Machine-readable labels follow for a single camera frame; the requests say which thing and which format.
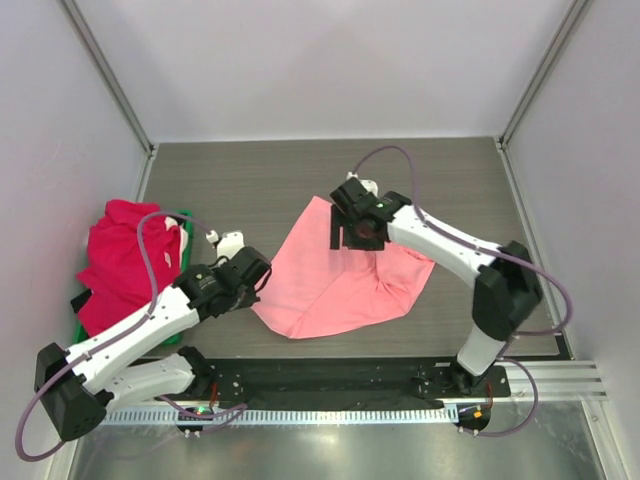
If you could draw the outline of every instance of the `white wall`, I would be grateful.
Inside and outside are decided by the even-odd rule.
[[[639,24],[637,0],[593,2],[510,146],[549,266],[573,292],[572,345],[596,360],[632,452],[640,443]]]
[[[570,0],[78,0],[155,141],[502,133]]]
[[[144,154],[57,2],[3,0],[0,45],[1,476],[42,478],[13,451],[36,353],[70,342],[84,236],[107,199],[131,197]],[[38,409],[31,453],[54,440]]]

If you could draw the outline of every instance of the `green basket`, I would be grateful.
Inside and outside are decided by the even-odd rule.
[[[178,210],[178,213],[182,215],[186,215],[187,217],[193,217],[193,213],[190,210]],[[185,224],[183,225],[183,228],[187,231],[187,235],[188,235],[187,246],[182,252],[182,263],[180,267],[184,272],[186,268],[189,266],[189,262],[191,261],[191,249],[193,247],[193,223],[185,222]],[[84,329],[82,324],[78,322],[78,324],[76,325],[76,331],[73,334],[73,344],[75,345],[76,343],[84,342],[88,338],[89,338],[89,334]],[[167,338],[164,342],[162,342],[162,344],[175,345],[176,343],[179,343],[180,340],[182,340],[182,334],[176,333],[175,335]]]

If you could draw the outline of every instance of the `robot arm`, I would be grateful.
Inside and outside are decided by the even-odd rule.
[[[38,391],[65,366],[100,345],[105,348],[80,362],[42,396],[42,404],[63,441],[75,440],[100,424],[107,413],[158,395],[184,393],[201,398],[215,372],[193,347],[162,360],[128,367],[170,336],[213,316],[246,308],[258,301],[258,283],[268,278],[269,261],[242,234],[208,236],[218,251],[216,264],[194,265],[158,296],[152,316],[126,337],[149,310],[145,305],[105,332],[66,351],[53,343],[38,353]]]
[[[331,248],[382,250],[394,242],[426,255],[460,277],[474,290],[474,326],[456,359],[451,377],[463,393],[470,393],[493,365],[509,338],[542,301],[536,275],[522,267],[478,250],[460,246],[429,228],[411,200],[395,192],[378,198],[372,181],[351,176],[331,193]],[[442,230],[488,250],[500,250],[531,261],[527,249],[511,242],[505,247],[467,235],[422,212]]]

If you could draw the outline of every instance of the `white panel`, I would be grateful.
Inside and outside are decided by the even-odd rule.
[[[13,451],[36,353],[70,342],[88,227],[132,196],[144,158],[57,2],[3,0],[0,45],[0,463],[3,478],[40,479],[46,462]],[[28,451],[52,446],[52,430],[38,407]]]
[[[640,443],[639,24],[637,0],[593,2],[511,144],[544,256],[574,296],[572,345],[596,360],[631,448]]]
[[[570,0],[79,0],[154,141],[501,133]]]

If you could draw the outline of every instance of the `reflective floor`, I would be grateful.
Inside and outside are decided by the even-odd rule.
[[[491,430],[528,404],[496,404]],[[101,427],[73,480],[412,480],[605,478],[579,403],[545,403],[518,434],[473,438],[451,425],[239,427],[185,439],[167,427]]]

